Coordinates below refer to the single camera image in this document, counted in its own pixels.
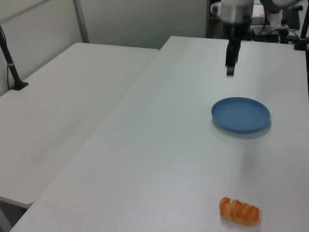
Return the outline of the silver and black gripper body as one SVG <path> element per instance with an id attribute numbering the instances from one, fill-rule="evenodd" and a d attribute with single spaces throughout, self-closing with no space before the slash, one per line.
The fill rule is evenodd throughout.
<path id="1" fill-rule="evenodd" d="M 244 40 L 253 15 L 252 0 L 221 1 L 223 36 L 229 40 Z"/>

